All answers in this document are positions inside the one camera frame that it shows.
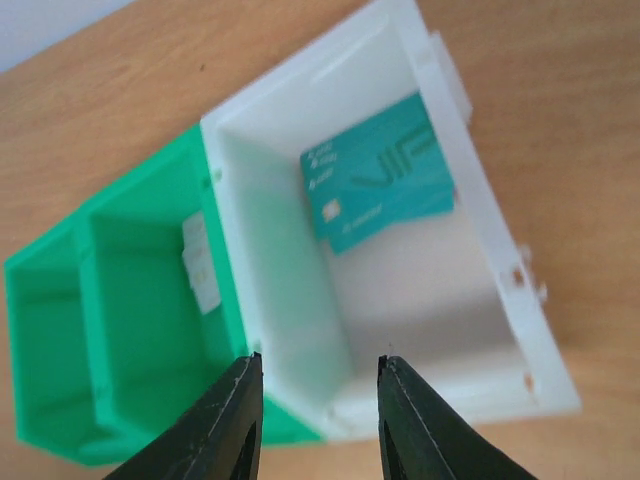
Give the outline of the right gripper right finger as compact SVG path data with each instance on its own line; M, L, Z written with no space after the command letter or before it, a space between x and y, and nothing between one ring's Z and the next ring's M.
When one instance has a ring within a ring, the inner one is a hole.
M532 479L471 427L400 356L378 359L379 443L385 479Z

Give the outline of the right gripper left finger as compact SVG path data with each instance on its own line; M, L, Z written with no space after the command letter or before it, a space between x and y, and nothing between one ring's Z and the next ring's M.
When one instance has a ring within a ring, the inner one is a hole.
M109 479L255 479L263 432L262 357L237 358L176 423Z

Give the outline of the teal card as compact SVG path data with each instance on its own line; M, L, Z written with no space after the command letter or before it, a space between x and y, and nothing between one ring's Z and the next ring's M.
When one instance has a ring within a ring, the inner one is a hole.
M351 194L378 199L418 187L453 187L454 180L419 93L351 126L299 157L317 237Z
M349 194L328 228L329 245L335 254L342 254L395 224L449 214L454 209L454 191L447 186L418 187L366 200Z

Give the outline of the white card magnetic stripe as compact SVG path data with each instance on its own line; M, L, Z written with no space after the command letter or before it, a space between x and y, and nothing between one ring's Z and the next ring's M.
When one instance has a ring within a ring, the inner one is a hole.
M201 313L208 314L220 306L221 294L202 211L183 222L182 234L182 259L189 284Z

